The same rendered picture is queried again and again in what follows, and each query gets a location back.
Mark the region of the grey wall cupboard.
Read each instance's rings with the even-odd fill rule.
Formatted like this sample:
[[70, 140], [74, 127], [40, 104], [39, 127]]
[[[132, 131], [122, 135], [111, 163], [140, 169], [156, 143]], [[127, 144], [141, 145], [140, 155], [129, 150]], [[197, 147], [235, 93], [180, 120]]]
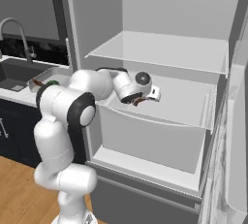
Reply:
[[26, 37], [58, 40], [52, 0], [0, 0], [0, 21], [17, 19]]

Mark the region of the clear tupperware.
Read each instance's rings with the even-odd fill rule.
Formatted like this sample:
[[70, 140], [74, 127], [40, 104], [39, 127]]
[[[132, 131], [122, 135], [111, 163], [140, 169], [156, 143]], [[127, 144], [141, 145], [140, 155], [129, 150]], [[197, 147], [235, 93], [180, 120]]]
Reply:
[[73, 71], [71, 69], [52, 67], [34, 77], [34, 80], [40, 81], [43, 84], [46, 84], [50, 80], [56, 80], [60, 85], [67, 86], [72, 74]]

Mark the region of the dark grey sink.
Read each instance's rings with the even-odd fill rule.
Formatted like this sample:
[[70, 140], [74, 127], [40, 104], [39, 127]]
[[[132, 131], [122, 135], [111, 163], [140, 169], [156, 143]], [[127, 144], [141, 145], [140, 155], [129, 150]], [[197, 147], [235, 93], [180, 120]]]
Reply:
[[26, 60], [8, 58], [0, 62], [0, 88], [20, 91], [27, 86], [27, 82], [49, 69], [50, 65]]

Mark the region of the grey curved tap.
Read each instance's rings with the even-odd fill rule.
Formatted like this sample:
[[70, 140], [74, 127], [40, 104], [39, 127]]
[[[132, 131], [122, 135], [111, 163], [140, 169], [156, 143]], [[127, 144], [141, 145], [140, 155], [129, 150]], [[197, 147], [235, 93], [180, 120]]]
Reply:
[[23, 26], [17, 19], [15, 19], [13, 17], [7, 17], [7, 18], [4, 18], [3, 20], [0, 21], [0, 41], [5, 40], [5, 37], [4, 37], [4, 34], [3, 34], [3, 29], [4, 29], [4, 26], [9, 22], [13, 22], [13, 23], [15, 23], [17, 25], [17, 27], [18, 27], [18, 29], [20, 31], [20, 37], [21, 37], [21, 40], [22, 40], [22, 43], [23, 43], [23, 46], [24, 46], [25, 58], [26, 58], [26, 60], [27, 60], [27, 62], [29, 64], [33, 64], [33, 59], [32, 59], [32, 56], [31, 56], [29, 46], [27, 44], [27, 40], [26, 40], [26, 37], [25, 37], [25, 34], [24, 34]]

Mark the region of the grey freezer drawer front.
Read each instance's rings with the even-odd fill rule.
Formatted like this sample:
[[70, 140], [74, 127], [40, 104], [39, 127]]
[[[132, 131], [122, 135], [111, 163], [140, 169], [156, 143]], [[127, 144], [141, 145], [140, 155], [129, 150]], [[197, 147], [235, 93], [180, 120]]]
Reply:
[[198, 224], [201, 199], [95, 167], [93, 213], [107, 224]]

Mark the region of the brown chicken drumstick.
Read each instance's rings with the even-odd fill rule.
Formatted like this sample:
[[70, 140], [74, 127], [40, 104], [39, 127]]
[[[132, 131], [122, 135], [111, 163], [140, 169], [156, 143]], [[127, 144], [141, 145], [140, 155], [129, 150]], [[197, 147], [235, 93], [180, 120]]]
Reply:
[[42, 83], [42, 82], [39, 81], [39, 80], [32, 79], [31, 85], [32, 85], [33, 87], [35, 87], [35, 86], [43, 86], [43, 85], [45, 85], [45, 84]]
[[133, 100], [132, 101], [132, 104], [137, 107], [139, 103], [143, 102], [143, 101], [146, 101], [146, 98], [143, 98], [143, 97], [138, 97], [137, 99]]

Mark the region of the grey open fridge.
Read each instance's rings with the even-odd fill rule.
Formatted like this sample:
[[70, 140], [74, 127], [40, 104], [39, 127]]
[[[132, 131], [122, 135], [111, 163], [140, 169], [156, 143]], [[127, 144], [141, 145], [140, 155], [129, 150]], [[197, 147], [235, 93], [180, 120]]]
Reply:
[[[77, 69], [124, 68], [130, 74], [210, 83], [216, 86], [213, 128], [204, 134], [192, 174], [104, 147], [99, 107], [83, 132], [86, 163], [154, 183], [202, 200], [217, 121], [225, 98], [236, 42], [248, 18], [248, 0], [63, 0], [72, 63]], [[122, 31], [225, 40], [229, 73], [219, 75], [88, 55]]]

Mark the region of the grey fridge door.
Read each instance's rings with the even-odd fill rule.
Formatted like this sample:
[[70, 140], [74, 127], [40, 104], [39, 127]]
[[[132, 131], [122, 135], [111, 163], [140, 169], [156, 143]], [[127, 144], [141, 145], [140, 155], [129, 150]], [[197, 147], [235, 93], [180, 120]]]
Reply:
[[246, 224], [248, 216], [248, 18], [236, 42], [207, 166], [198, 224]]

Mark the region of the dark navy base cupboard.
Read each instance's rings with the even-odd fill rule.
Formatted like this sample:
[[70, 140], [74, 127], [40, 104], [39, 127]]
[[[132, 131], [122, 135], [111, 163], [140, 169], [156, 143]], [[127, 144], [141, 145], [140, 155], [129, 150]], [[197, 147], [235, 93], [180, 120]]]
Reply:
[[9, 134], [6, 139], [0, 125], [0, 155], [36, 168], [41, 157], [33, 131], [41, 119], [40, 112], [34, 107], [0, 99], [0, 118]]

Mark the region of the clear glass fridge shelf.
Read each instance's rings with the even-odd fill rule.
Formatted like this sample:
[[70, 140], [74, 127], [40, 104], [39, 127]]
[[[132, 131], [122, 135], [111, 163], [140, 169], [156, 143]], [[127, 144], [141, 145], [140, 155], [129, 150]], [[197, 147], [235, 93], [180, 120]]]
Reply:
[[225, 40], [122, 31], [88, 55], [227, 75]]

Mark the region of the pale grey fridge drawer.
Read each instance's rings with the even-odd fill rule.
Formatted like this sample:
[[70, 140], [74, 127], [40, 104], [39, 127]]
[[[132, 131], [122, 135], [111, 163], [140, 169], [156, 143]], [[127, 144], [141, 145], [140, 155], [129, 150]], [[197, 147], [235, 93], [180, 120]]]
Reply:
[[161, 100], [137, 106], [115, 94], [98, 104], [105, 148], [186, 173], [196, 171], [207, 130], [213, 128], [216, 86], [152, 77]]

